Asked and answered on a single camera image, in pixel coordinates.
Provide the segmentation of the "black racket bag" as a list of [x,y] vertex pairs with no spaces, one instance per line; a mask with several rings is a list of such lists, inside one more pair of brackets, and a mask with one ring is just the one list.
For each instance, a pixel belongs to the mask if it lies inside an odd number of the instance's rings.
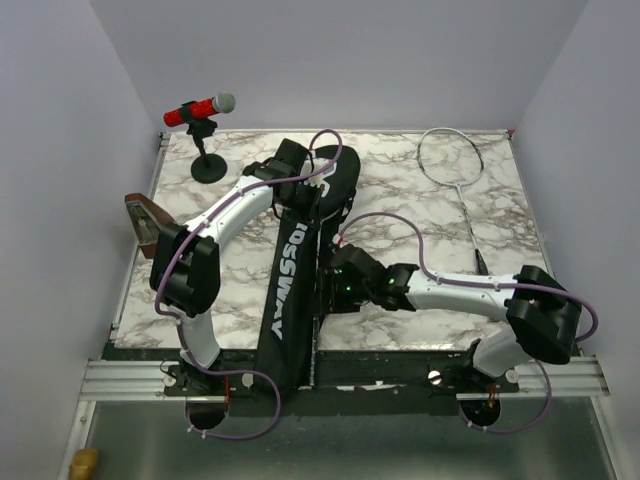
[[331,243],[348,216],[360,174],[360,158],[348,146],[328,145],[315,152],[325,160],[325,189],[318,223],[293,212],[279,222],[276,248],[258,337],[254,368],[265,374],[262,389],[276,385],[282,395],[306,384],[312,321],[320,312],[320,271],[329,263]]

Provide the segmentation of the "white badminton racket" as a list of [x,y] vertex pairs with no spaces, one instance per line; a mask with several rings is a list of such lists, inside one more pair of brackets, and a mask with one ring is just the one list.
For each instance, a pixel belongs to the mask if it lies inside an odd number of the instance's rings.
[[316,385],[316,360],[318,354],[318,341],[321,328],[321,317],[315,315],[312,321],[312,335],[311,335],[311,353],[309,363],[309,386],[314,389]]

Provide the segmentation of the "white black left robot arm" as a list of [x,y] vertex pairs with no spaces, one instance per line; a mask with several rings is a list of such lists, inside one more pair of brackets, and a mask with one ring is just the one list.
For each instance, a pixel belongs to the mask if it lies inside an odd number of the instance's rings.
[[321,158],[319,150],[284,139],[273,157],[247,166],[208,210],[184,225],[170,222],[160,228],[150,277],[154,308],[175,320],[181,357],[192,365],[187,382],[197,393],[214,393],[222,380],[214,364],[221,348],[210,313],[221,288],[221,253],[274,203],[300,211],[307,201],[317,201],[325,189],[311,180],[335,169],[343,145],[334,148],[321,167],[305,172],[306,163]]

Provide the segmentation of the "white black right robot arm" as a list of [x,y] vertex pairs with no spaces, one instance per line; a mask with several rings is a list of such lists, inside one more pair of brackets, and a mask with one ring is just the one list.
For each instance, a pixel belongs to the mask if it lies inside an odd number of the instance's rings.
[[385,266],[363,249],[346,245],[329,263],[335,312],[372,303],[387,311],[447,310],[502,322],[493,335],[472,343],[460,379],[480,392],[508,370],[537,360],[569,363],[582,305],[545,270],[525,265],[513,275],[426,273],[416,264]]

